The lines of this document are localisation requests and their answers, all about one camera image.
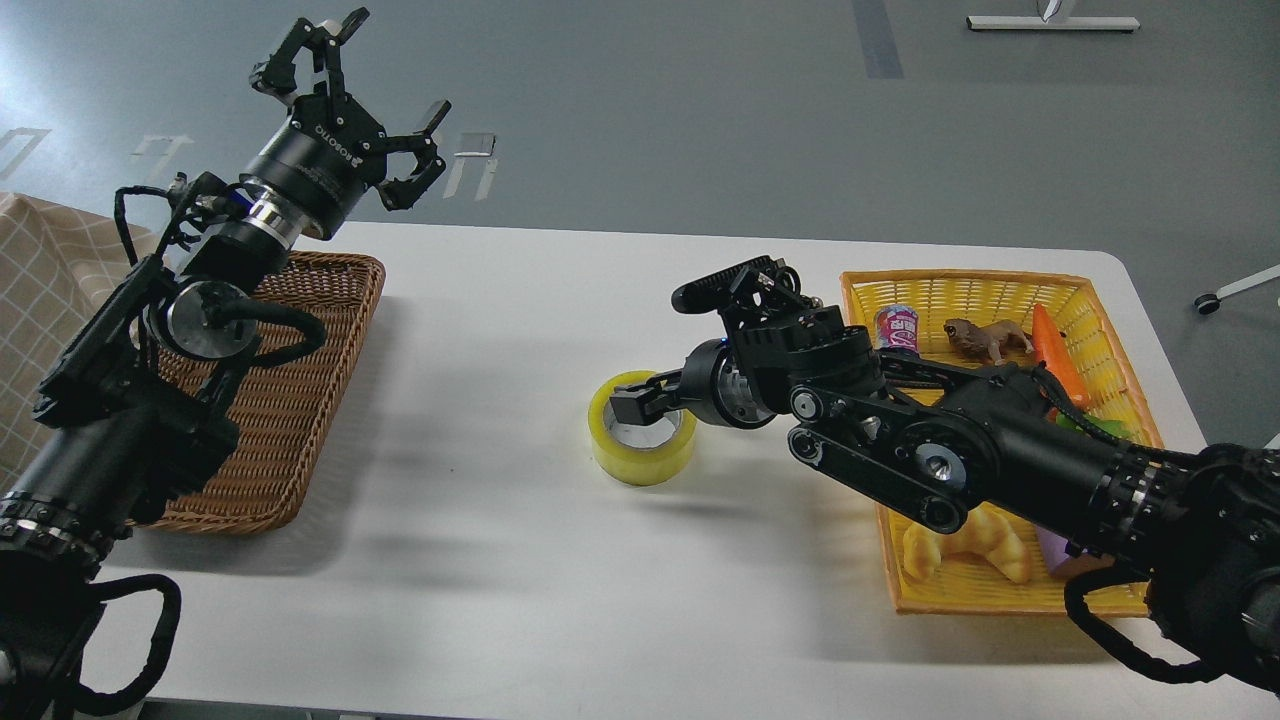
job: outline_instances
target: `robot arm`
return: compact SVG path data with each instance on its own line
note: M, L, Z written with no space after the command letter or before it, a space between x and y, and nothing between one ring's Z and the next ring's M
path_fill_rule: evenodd
M250 297L284 268L298 236L332 238L370 188L388 209L410 208L444 170L431 132L447 101L431 108L421 132L388 137L347 92L339 49L367 17L361 8L342 23L300 18L253 68L252 86L289 114L238 182L179 174L168 191L116 193L133 269L40 384L33 416L56 432L0 498L0 717L40 717L50 702L119 712L155 687L177 629L177 585L161 575L90 580L132 523L155 521L168 500L200 492L236 450L239 430L227 411L251 368L324 345L315 316ZM298 95L293 60L303 49L324 74ZM410 177L387 178L392 152L416 158ZM128 195L165 197L173 210L155 254L141 260L124 220ZM259 354L260 323L293 327L302 340ZM160 346L214 363L195 396L159 375ZM163 594L164 607L146 667L116 693L81 685L81 657L104 603L147 589Z
M1043 368L965 369L872 348L838 307L800 295L795 270L756 258L676 290L672 306L716 311L724 338L680 370L620 387L620 421L689 409L742 429L794 415L791 455L940 533L991 501L1114 568L1068 583L1069 615L1111 655L1165 682L1224 673L1280 691L1280 452L1219 445L1142 447L1089 423ZM904 387L942 388L922 405ZM1082 434L1046 420L1051 409ZM1084 596L1149 579L1151 618L1199 657L1170 666L1089 614Z

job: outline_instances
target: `checkered fabric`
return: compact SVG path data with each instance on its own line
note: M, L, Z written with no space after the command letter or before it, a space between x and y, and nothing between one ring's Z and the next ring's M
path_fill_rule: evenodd
M0 492L49 437L31 419L36 384L127 272L110 218L0 192Z

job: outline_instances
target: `orange carrot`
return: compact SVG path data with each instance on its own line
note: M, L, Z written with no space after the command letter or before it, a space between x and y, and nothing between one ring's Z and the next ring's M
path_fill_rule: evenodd
M1036 345L1036 360L1044 363L1044 369L1053 373L1057 382L1062 383L1062 388L1076 407L1087 409L1091 401L1084 379L1071 364L1071 356L1066 352L1066 342L1057 324L1050 318L1048 310L1038 302L1032 309L1032 342Z

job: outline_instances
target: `gray floor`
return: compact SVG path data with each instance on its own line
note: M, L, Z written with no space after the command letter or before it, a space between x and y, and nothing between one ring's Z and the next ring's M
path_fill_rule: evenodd
M452 197L440 182L397 215L366 197L355 219L1103 250L1204 436L1280 432L1280 283L1190 310L1280 263L1277 3L1079 4L1138 17L1132 36L965 29L1030 0L369 6L348 88L393 132L448 97L444 150L494 132L499 165L486 199L472 160ZM234 176L280 122L250 65L297 15L351 9L9 4L0 132L49 132L0 149L0 186L109 213L120 184Z

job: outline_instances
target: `tape roll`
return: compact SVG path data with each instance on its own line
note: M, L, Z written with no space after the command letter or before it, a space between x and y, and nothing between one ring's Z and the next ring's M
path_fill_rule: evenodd
M609 407L613 388L646 380L653 370L632 370L616 375L591 397L586 425L591 430L591 452L605 473L631 486L655 486L675 477L694 454L694 427L698 420L689 410L667 413L663 420L640 428L617 421Z

